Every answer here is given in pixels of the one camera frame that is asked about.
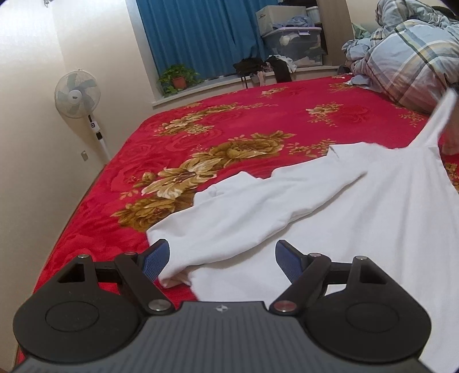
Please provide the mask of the white t-shirt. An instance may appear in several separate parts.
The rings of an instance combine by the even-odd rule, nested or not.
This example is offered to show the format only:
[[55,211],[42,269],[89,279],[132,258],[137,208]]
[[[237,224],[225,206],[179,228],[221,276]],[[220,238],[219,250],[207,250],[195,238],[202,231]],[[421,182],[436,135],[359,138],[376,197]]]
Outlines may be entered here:
[[458,94],[449,90],[404,148],[331,145],[320,158],[240,172],[197,193],[191,207],[147,232],[170,259],[160,284],[184,283],[201,301],[273,302],[288,280],[275,262],[284,239],[332,260],[366,256],[428,312],[421,356],[434,372],[458,368],[458,191],[440,152],[458,151]]

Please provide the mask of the dark clothes on sill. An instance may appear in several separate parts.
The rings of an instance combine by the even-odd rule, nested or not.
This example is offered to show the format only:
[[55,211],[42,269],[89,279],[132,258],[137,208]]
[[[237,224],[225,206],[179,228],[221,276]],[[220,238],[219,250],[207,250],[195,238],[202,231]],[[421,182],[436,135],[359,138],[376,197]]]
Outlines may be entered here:
[[266,63],[273,70],[277,83],[293,81],[292,74],[296,72],[297,66],[291,58],[281,55],[270,55]]

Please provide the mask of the white standing fan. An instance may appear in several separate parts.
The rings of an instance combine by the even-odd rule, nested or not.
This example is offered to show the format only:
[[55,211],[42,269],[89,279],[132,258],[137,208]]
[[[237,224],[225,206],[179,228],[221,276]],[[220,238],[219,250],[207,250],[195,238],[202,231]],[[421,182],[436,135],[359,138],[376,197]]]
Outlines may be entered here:
[[70,71],[59,79],[54,93],[57,111],[69,119],[84,118],[96,136],[104,157],[111,160],[102,130],[93,114],[101,98],[96,78],[82,69]]

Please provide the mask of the potted green plant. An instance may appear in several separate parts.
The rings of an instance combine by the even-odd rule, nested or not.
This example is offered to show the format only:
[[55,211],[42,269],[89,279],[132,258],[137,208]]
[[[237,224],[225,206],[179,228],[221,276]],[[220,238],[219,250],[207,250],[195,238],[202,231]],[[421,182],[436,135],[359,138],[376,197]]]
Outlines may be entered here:
[[183,64],[170,65],[159,78],[165,97],[173,96],[201,82],[199,73]]

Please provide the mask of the plaid blue quilt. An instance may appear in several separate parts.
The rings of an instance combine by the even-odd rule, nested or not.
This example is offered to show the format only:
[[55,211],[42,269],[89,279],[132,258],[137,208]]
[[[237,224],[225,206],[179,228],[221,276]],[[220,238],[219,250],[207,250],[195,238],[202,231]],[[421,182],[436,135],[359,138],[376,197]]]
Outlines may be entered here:
[[421,1],[379,1],[379,27],[342,46],[354,77],[409,110],[430,113],[458,83],[458,16]]

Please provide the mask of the black bag on sill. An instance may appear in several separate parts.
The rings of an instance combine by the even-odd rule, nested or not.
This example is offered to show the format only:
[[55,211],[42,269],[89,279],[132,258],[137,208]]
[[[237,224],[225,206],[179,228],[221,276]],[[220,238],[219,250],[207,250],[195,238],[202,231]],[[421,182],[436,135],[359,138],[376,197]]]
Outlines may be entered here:
[[233,66],[245,89],[248,89],[248,79],[254,86],[265,85],[265,71],[268,65],[259,57],[244,58]]

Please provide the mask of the clear plastic storage bin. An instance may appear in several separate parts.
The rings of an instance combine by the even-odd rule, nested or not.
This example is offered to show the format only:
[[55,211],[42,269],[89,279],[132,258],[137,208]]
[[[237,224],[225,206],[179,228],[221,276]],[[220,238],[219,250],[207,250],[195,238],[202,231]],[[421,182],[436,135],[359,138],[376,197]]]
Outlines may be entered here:
[[321,66],[324,50],[320,27],[282,27],[262,37],[273,55],[290,58],[299,68]]

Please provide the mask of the blue window curtain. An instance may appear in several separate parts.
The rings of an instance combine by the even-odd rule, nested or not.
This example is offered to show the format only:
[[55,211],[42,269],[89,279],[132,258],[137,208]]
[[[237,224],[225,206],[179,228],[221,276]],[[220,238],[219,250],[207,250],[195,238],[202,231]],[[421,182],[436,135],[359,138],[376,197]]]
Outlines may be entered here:
[[159,74],[172,65],[194,69],[202,79],[235,72],[248,57],[266,58],[256,12],[277,1],[138,1]]

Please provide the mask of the white cardboard box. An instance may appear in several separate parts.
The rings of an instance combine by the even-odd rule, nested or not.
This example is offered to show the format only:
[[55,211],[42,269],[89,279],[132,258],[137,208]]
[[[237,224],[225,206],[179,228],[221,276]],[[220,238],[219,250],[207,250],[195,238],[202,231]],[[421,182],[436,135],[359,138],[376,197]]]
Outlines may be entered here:
[[264,36],[274,30],[274,24],[286,23],[297,15],[306,15],[306,8],[304,6],[267,5],[255,14],[260,35]]

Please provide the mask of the wall power socket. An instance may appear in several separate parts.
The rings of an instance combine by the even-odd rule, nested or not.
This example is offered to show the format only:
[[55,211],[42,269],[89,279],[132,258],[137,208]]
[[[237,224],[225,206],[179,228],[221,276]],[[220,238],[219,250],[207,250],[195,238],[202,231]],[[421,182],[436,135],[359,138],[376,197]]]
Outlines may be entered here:
[[87,155],[86,151],[83,151],[81,153],[81,156],[84,162],[86,162],[89,159],[89,156]]

